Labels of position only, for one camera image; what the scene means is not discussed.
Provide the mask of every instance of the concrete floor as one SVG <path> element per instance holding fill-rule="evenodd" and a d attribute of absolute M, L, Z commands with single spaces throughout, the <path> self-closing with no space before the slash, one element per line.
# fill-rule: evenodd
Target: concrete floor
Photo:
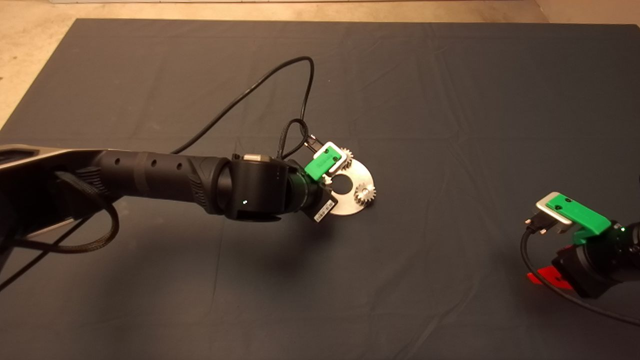
<path fill-rule="evenodd" d="M 0 0 L 0 127 L 76 18 L 640 24 L 638 0 L 51 4 Z"/>

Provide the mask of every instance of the barcode label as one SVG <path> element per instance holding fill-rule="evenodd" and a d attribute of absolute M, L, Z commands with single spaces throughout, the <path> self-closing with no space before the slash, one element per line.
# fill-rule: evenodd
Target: barcode label
<path fill-rule="evenodd" d="M 326 204 L 320 209 L 320 211 L 318 211 L 318 213 L 314 216 L 314 220 L 316 222 L 320 222 L 320 220 L 322 220 L 324 216 L 329 211 L 331 211 L 331 209 L 333 208 L 333 205 L 335 205 L 335 202 L 333 202 L 333 200 L 327 201 Z"/>

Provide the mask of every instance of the black cylindrical joint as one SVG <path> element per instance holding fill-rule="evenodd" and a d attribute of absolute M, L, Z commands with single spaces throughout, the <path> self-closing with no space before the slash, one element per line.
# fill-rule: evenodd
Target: black cylindrical joint
<path fill-rule="evenodd" d="M 640 223 L 610 227 L 585 244 L 585 253 L 601 274 L 617 281 L 640 280 Z"/>
<path fill-rule="evenodd" d="M 232 192 L 225 216 L 234 220 L 274 221 L 285 212 L 289 166 L 269 156 L 245 155 L 229 164 Z"/>
<path fill-rule="evenodd" d="M 311 206 L 321 193 L 320 185 L 307 173 L 298 168 L 289 168 L 289 180 L 287 183 L 286 213 L 292 213 Z"/>
<path fill-rule="evenodd" d="M 573 245 L 557 252 L 551 263 L 571 284 L 578 295 L 596 299 L 611 286 L 618 284 L 589 261 L 584 245 Z"/>

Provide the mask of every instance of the silver metal plate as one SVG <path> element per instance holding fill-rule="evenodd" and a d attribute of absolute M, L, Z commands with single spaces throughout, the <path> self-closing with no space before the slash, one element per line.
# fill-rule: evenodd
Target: silver metal plate
<path fill-rule="evenodd" d="M 352 187 L 351 190 L 345 194 L 332 191 L 332 195 L 338 200 L 338 204 L 333 207 L 330 213 L 334 215 L 352 215 L 364 209 L 366 206 L 359 204 L 355 200 L 355 191 L 359 184 L 373 184 L 373 177 L 369 169 L 358 160 L 353 159 L 351 160 L 351 166 L 338 170 L 334 176 L 337 175 L 345 175 L 348 177 L 351 180 Z M 330 186 L 331 178 L 325 177 L 324 183 Z"/>
<path fill-rule="evenodd" d="M 555 211 L 551 210 L 550 208 L 547 207 L 547 203 L 549 201 L 551 201 L 553 198 L 555 198 L 556 196 L 560 195 L 559 192 L 551 192 L 549 193 L 549 195 L 543 197 L 542 199 L 540 199 L 537 203 L 536 203 L 536 212 L 537 211 L 542 211 L 544 213 L 546 213 L 547 215 L 549 215 L 550 217 L 556 219 L 558 221 L 557 225 L 555 226 L 555 228 L 558 230 L 559 233 L 564 233 L 567 230 L 569 230 L 569 228 L 571 228 L 571 226 L 573 226 L 573 222 L 569 219 L 567 219 L 566 217 L 560 215 L 559 213 L 556 213 Z"/>

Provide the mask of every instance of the metal gear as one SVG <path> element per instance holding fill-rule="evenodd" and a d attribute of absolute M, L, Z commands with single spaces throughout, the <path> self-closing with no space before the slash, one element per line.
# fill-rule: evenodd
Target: metal gear
<path fill-rule="evenodd" d="M 362 183 L 356 186 L 356 190 L 353 196 L 356 202 L 360 205 L 369 205 L 369 203 L 372 202 L 376 197 L 376 187 L 373 186 L 373 184 Z"/>
<path fill-rule="evenodd" d="M 351 160 L 353 159 L 353 153 L 346 147 L 341 147 L 340 150 L 344 151 L 344 153 L 347 155 L 347 160 L 345 160 L 342 168 L 349 168 L 351 166 Z"/>

